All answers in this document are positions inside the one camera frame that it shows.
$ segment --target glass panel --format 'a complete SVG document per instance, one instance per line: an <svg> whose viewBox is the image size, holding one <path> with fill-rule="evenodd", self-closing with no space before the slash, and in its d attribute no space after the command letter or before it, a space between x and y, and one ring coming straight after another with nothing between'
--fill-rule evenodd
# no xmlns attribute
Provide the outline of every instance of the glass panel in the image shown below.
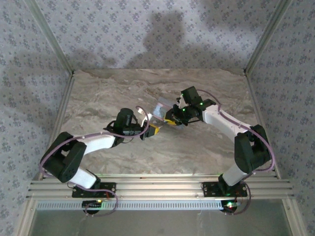
<svg viewBox="0 0 315 236"><path fill-rule="evenodd" d="M281 200L254 200L241 215L213 211L116 211L86 217L82 211L35 213L29 236L291 236Z"/></svg>
<svg viewBox="0 0 315 236"><path fill-rule="evenodd" d="M244 76L219 69L76 71L62 131L82 135L100 131L121 108L141 105L149 112L159 97L176 103L182 90L195 86L215 95L237 119L257 124ZM200 92L203 99L210 98ZM103 174L219 174L234 163L234 144L203 122L184 129L164 125L145 141L88 154L82 166Z"/></svg>

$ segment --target wire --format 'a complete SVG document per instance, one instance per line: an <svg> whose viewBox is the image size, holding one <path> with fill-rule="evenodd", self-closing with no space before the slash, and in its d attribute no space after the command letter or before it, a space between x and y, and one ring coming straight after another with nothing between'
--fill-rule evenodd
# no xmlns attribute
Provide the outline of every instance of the wire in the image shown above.
<svg viewBox="0 0 315 236"><path fill-rule="evenodd" d="M193 120L193 121L188 122L188 124L195 123L195 122L198 122L198 121L201 121L201 120L199 120L199 119Z"/></svg>
<svg viewBox="0 0 315 236"><path fill-rule="evenodd" d="M140 106L136 106L136 109L142 109L143 112L145 113L146 117L147 117L147 120L150 120L149 119L149 115L148 113L146 112L145 109L143 109L142 107ZM48 177L51 177L52 175L49 175L48 173L46 173L44 170L43 170L43 165L46 163L46 161L57 151L59 150L62 146L70 143L71 141L73 140L78 140L78 139L87 139L87 138L94 138L94 137L99 137L99 136L103 136L103 135L113 135L113 136L116 136L116 137L120 137L120 138L136 138L136 137L140 137L142 134L144 134L145 132L147 132L149 128L149 122L147 122L147 125L146 127L144 128L144 130L139 133L139 134L136 134L136 135L131 135L131 136L125 136L125 135L119 135L119 134L115 134L115 133L110 133L110 132L99 132L99 133L93 133L93 134L88 134L88 135L82 135L82 136L77 136L77 137L73 137L71 139L68 139L64 142L62 142L61 144L57 145L54 149L52 149L44 158L43 160L39 163L39 171L44 175L44 176L48 176ZM115 207L108 213L106 214L101 214L101 215L97 215L97 216L105 216L105 215L109 215L109 214L112 214L118 207L118 196L113 192L113 191L110 191L110 190L107 190L107 189L87 189L87 188L84 188L83 186L81 185L76 185L78 186L79 188L85 190L85 191L90 191L90 192L108 192L108 193L111 193L114 195L114 197L116 198L116 203L115 203Z"/></svg>
<svg viewBox="0 0 315 236"><path fill-rule="evenodd" d="M252 129L250 129L250 128L248 128L248 127L246 127L246 126L244 126L244 125L242 125L242 124L240 124L240 123L238 123L238 122L236 122L236 121L230 119L230 118L227 117L225 114L223 114L223 113L220 111L222 104L221 104L221 103L219 102L219 100L218 100L215 96L213 96L210 92L205 91L205 90L203 90L203 89L197 89L197 91L205 92L206 94L210 95L211 97L213 97L213 98L215 99L215 101L218 103L218 113L219 113L224 119L226 119L227 121L231 122L231 123L234 124L234 125L237 125L237 126L243 128L243 129L245 129L245 130L251 132L252 134L254 134L256 137L258 137L258 138L266 145L266 147L268 148L268 151L269 151L269 153L270 153L270 155L271 155L271 165L270 165L270 167L268 167L268 168L266 168L266 169L261 169L261 170L256 170L256 171L270 171L270 170L272 170L272 169L274 168L274 166L275 166L276 158L275 158L275 154L274 154L274 152L273 152L271 146L268 144L268 142L267 142L263 137L261 137L257 132L255 132L254 130L252 130Z"/></svg>
<svg viewBox="0 0 315 236"><path fill-rule="evenodd" d="M74 189L73 187L70 187L70 186L69 186L69 182L67 183L67 187L68 187L68 188L72 188L72 189Z"/></svg>
<svg viewBox="0 0 315 236"><path fill-rule="evenodd" d="M128 144L128 143L130 143L132 140L133 140L133 138L132 138L130 141L128 141L128 142L122 142L122 144Z"/></svg>
<svg viewBox="0 0 315 236"><path fill-rule="evenodd" d="M113 191L111 190L108 190L108 189L89 189L89 188L85 188L81 185L76 185L78 188L81 188L82 190L85 190L85 191L89 191L89 192L106 192L106 193L110 193L112 195L114 195L114 197L116 198L116 203L115 203L115 206L114 208L110 211L110 212L107 212L107 213L104 213L104 214L98 214L98 215L91 215L91 214L88 214L87 212L87 209L89 208L90 205L92 205L93 203L89 203L85 206L85 209L84 209L84 212L86 214L86 216L92 216L92 217L102 217L102 216L107 216L107 215L110 215L112 213L114 213L118 207L118 204L119 204L119 199L118 199L118 196L116 193L114 193Z"/></svg>
<svg viewBox="0 0 315 236"><path fill-rule="evenodd" d="M239 214L244 213L244 212L248 209L248 207L250 206L250 204L251 204L251 202L252 202L252 193L251 193L250 187L248 186L248 184L247 184L246 182L242 181L242 183L245 184L245 186L246 186L246 188L247 188L247 190L248 190L249 199L248 199L248 201L247 201L245 207L244 207L242 210L240 210L240 211L238 211L238 212L236 212L236 213L226 212L227 215L239 215Z"/></svg>
<svg viewBox="0 0 315 236"><path fill-rule="evenodd" d="M149 120L149 115L148 113L140 106L136 106L137 109L142 109L147 117L147 120ZM46 161L48 160L49 157L51 157L57 150L59 150L62 146L66 145L67 143L70 143L73 140L77 140L77 139L88 139L88 138L94 138L94 137L100 137L103 135L113 135L116 137L120 137L120 138L136 138L136 137L140 137L141 135L143 135L145 132L147 132L149 128L149 122L147 122L146 127L144 128L144 130L136 135L130 135L130 136L125 136L125 135L120 135L120 134L115 134L115 133L110 133L110 132L98 132L98 133L93 133L93 134L88 134L88 135L82 135L82 136L77 136L77 137L73 137L71 139L68 139L64 142L62 142L61 144L57 145L54 149L52 149L44 158L43 160L39 163L39 171L45 175L45 176L51 176L49 174L47 174L44 170L43 170L43 165L46 163Z"/></svg>

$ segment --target metal frame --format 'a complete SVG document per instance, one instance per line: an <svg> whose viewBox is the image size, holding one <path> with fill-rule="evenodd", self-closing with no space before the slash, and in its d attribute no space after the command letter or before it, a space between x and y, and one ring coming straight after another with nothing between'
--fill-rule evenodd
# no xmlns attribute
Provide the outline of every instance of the metal frame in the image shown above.
<svg viewBox="0 0 315 236"><path fill-rule="evenodd" d="M65 89L59 114L55 123L54 133L50 143L58 135L62 120L65 114L67 103L73 86L73 77ZM251 83L247 79L253 106L260 124L264 125L257 100L252 93ZM217 181L217 175L200 175L200 174L162 174L162 175L98 175L102 181L116 182L117 194L123 203L169 203L176 202L179 204L193 203L218 203L221 200L230 198L204 198L200 184L204 181ZM297 207L294 198L291 183L287 179L281 179L278 166L275 165L275 171L270 173L259 173L248 178L247 183L252 191L252 199L281 199L285 208L286 216L294 236L307 236L305 226L302 221L301 213ZM74 200L71 197L72 190L66 184L60 183L53 178L43 178L39 175L37 180L31 182L27 193L27 200L24 204L23 214L20 216L18 227L15 232L17 236L28 235L34 212L37 206L44 203L78 203L82 199Z"/></svg>
<svg viewBox="0 0 315 236"><path fill-rule="evenodd" d="M291 5L292 0L280 0L267 27L265 28L260 40L252 53L247 65L246 65L246 76L250 76L254 67L258 63L262 52L265 50L266 46L268 45L272 35L276 31L282 17L286 13L287 9Z"/></svg>
<svg viewBox="0 0 315 236"><path fill-rule="evenodd" d="M53 51L55 52L57 58L59 59L61 65L69 74L72 74L73 68L68 62L66 56L63 53L54 33L50 29L47 21L43 13L41 12L37 2L35 0L24 0L25 4L28 6L32 16L34 17L35 21L38 23L42 33L45 35L46 40L49 42L50 46L52 47Z"/></svg>

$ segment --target black mounting plate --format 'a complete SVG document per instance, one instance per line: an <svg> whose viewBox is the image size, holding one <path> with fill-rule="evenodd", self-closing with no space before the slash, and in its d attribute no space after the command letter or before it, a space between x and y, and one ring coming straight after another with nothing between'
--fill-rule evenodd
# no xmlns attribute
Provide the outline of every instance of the black mounting plate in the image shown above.
<svg viewBox="0 0 315 236"><path fill-rule="evenodd" d="M98 189L107 189L111 190L114 193L116 192L116 183L114 182L101 182ZM114 195L104 191L90 192L78 188L76 186L73 187L72 190L73 198L114 198Z"/></svg>
<svg viewBox="0 0 315 236"><path fill-rule="evenodd" d="M219 187L219 182L203 182L201 183L203 196L206 197L247 197L247 190L244 183L239 183L233 186L226 194L222 193Z"/></svg>

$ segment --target black bracket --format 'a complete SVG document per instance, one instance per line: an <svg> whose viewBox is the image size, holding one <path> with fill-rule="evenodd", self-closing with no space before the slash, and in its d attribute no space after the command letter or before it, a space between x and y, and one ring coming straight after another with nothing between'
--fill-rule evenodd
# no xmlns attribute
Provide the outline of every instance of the black bracket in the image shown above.
<svg viewBox="0 0 315 236"><path fill-rule="evenodd" d="M228 189L223 193L220 188L219 182L203 182L201 183L201 188L203 191L203 196L205 198L210 197L247 197L247 190L244 183L238 183L232 188Z"/></svg>
<svg viewBox="0 0 315 236"><path fill-rule="evenodd" d="M116 183L114 182L101 182L97 189L107 189L114 193L116 192ZM73 198L114 198L115 196L111 193L104 191L90 192L83 190L77 186L73 187L72 190Z"/></svg>
<svg viewBox="0 0 315 236"><path fill-rule="evenodd" d="M88 206L88 208L101 208L102 207L102 202L98 202L98 201L95 201L95 200L92 200L92 201L83 201L82 204L81 204L82 208L85 208L86 206ZM86 212L87 214L90 214L90 215L94 215L96 213L99 212L99 210L83 210L84 212Z"/></svg>

